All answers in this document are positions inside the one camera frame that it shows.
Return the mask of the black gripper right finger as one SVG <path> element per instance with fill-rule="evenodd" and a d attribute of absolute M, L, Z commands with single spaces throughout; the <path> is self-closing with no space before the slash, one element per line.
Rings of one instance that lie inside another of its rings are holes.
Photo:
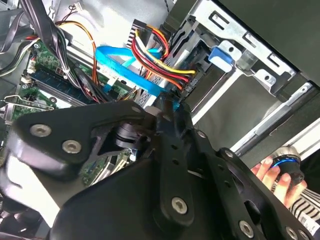
<path fill-rule="evenodd" d="M 295 217 L 230 149 L 214 150 L 195 129 L 190 108 L 175 119 L 186 145 L 194 222 L 183 240 L 311 240 L 303 217 Z"/>

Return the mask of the person bare hand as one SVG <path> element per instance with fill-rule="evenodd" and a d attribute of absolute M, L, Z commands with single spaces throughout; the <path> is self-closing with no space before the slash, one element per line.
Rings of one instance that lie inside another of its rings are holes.
<path fill-rule="evenodd" d="M 273 159 L 271 157 L 266 157 L 250 169 L 270 191 L 281 172 L 278 166 L 271 167 L 272 163 Z M 300 197 L 301 193 L 307 188 L 305 180 L 292 187 L 290 187 L 290 183 L 291 176 L 288 173 L 283 173 L 278 179 L 277 185 L 273 191 L 274 196 L 287 209 L 294 204 L 294 202 Z"/>

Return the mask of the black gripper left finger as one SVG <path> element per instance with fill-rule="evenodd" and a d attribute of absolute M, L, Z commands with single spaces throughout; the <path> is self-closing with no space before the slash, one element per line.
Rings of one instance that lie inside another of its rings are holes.
<path fill-rule="evenodd" d="M 15 120 L 8 134 L 4 167 L 4 195 L 55 222 L 63 206 L 84 186 L 81 171 L 96 160 L 126 149 L 137 152 L 134 163 L 158 163 L 156 219 L 189 222 L 192 192 L 177 108 L 170 99 L 140 107 L 131 100 L 63 108 L 26 114 Z"/>

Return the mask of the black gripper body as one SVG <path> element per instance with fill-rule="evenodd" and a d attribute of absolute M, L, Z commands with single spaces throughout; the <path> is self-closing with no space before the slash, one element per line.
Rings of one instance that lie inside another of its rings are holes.
<path fill-rule="evenodd" d="M 188 175 L 194 221 L 189 227 L 157 224 L 159 165 L 143 160 L 78 193 L 62 207 L 51 240 L 232 240 L 234 232 L 209 183 Z"/>

